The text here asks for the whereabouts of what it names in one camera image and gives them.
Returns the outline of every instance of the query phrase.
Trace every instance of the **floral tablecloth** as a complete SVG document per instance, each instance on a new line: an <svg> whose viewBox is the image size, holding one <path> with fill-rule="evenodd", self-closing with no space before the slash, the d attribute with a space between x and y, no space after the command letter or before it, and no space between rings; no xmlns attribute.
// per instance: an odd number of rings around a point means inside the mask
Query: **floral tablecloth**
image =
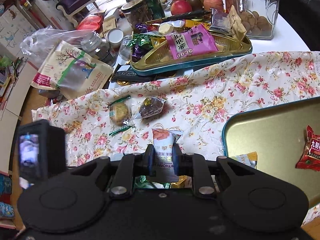
<svg viewBox="0 0 320 240"><path fill-rule="evenodd" d="M215 160L223 155L221 131L234 114L319 95L319 52L266 52L230 59L189 76L133 84L33 111L67 133L68 165L99 156L144 152L152 128L182 130L182 152ZM162 114L134 120L135 127L113 137L108 104L131 95L132 113L147 96L166 97Z"/></svg>

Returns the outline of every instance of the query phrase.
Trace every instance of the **pink snack packet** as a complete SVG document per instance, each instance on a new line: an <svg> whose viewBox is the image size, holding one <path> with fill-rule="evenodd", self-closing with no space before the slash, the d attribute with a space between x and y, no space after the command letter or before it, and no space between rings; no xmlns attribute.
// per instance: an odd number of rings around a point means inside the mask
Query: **pink snack packet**
<svg viewBox="0 0 320 240"><path fill-rule="evenodd" d="M217 52L214 37L199 24L185 33L166 36L174 59Z"/></svg>

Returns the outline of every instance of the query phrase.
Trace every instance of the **red apple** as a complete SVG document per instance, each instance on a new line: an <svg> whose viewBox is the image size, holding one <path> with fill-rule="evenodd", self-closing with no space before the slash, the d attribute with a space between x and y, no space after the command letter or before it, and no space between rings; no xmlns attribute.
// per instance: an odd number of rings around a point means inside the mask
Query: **red apple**
<svg viewBox="0 0 320 240"><path fill-rule="evenodd" d="M172 15L192 12L192 7L186 1L178 0L171 5L170 12Z"/></svg>
<svg viewBox="0 0 320 240"><path fill-rule="evenodd" d="M223 1L222 0L204 0L204 9L210 11L210 8L215 8L223 12Z"/></svg>

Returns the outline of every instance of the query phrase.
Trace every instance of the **green can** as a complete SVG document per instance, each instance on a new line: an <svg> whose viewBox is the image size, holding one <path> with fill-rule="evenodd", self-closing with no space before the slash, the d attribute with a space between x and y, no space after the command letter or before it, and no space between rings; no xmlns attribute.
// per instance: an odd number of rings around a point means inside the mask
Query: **green can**
<svg viewBox="0 0 320 240"><path fill-rule="evenodd" d="M164 11L161 6L160 0L146 0L148 9L152 14L154 20L164 18Z"/></svg>

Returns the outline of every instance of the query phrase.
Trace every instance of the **jar of nuts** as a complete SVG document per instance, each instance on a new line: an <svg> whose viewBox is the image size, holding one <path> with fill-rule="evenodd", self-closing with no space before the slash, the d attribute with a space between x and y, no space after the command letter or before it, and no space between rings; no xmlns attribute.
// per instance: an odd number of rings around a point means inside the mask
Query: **jar of nuts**
<svg viewBox="0 0 320 240"><path fill-rule="evenodd" d="M278 17L279 0L233 0L251 39L271 40Z"/></svg>

